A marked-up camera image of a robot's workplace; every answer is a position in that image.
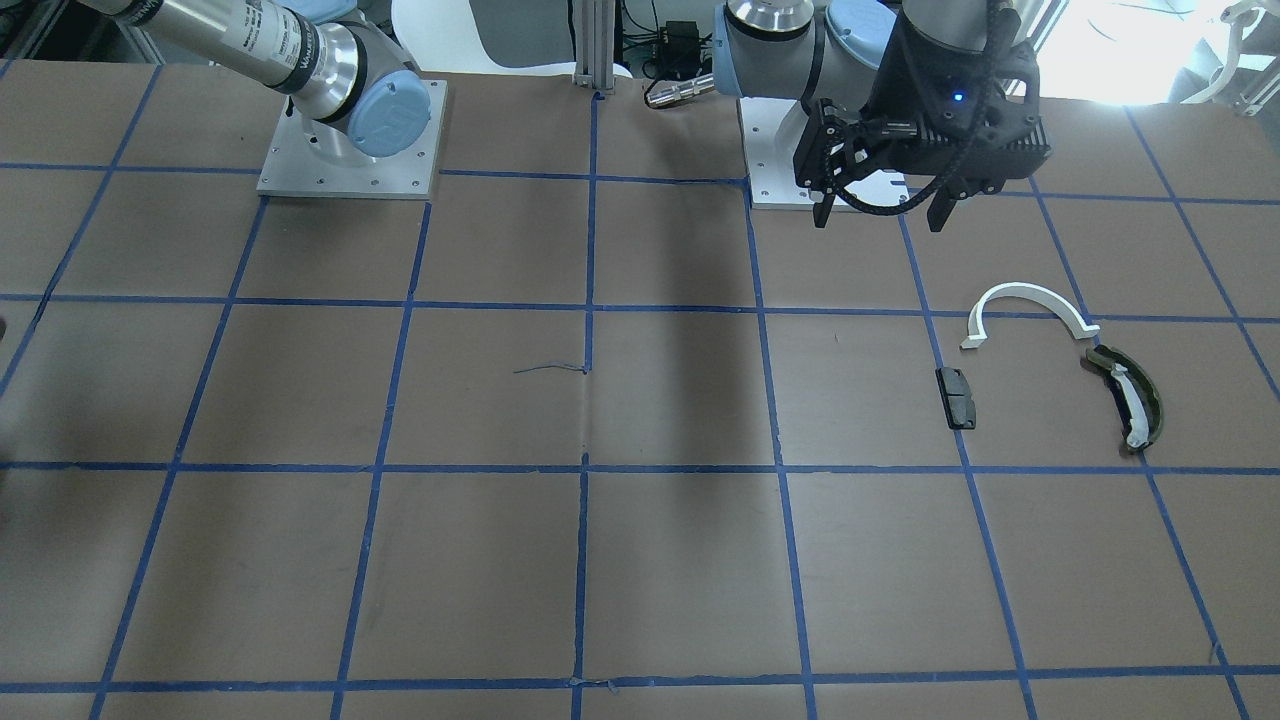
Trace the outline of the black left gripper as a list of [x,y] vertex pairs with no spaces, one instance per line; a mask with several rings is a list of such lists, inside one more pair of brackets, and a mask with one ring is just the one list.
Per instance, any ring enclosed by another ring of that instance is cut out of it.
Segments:
[[896,10],[870,85],[810,83],[794,151],[795,183],[820,195],[828,225],[838,196],[878,172],[928,176],[927,222],[946,227],[963,196],[1030,177],[1053,149],[1041,113],[1032,10]]

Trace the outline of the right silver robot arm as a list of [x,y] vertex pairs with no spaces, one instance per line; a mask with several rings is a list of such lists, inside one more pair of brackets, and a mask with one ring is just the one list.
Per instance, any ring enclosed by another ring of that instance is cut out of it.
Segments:
[[86,5],[287,96],[370,158],[407,150],[433,117],[419,65],[356,1]]

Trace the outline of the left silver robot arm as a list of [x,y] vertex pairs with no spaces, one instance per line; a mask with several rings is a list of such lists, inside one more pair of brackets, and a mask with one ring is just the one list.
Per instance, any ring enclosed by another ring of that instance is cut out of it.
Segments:
[[797,190],[824,227],[836,202],[873,217],[925,206],[933,232],[978,193],[1052,155],[1034,1],[726,1],[716,88],[797,104]]

